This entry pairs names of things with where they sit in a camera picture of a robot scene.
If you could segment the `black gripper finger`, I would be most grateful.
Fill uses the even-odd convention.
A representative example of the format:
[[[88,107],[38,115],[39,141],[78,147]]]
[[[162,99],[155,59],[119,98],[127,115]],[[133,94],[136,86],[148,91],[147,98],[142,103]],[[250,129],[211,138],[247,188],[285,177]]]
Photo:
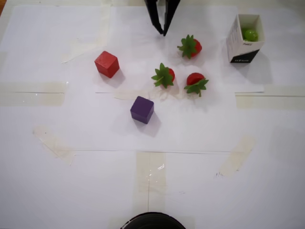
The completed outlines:
[[[165,1],[165,16],[164,16],[164,30],[163,36],[166,36],[170,24],[172,22],[175,11],[180,3],[180,0],[166,0]]]
[[[163,34],[163,29],[159,22],[159,15],[157,10],[157,1],[156,0],[145,0],[145,5],[148,10],[152,25],[155,29],[160,33]]]

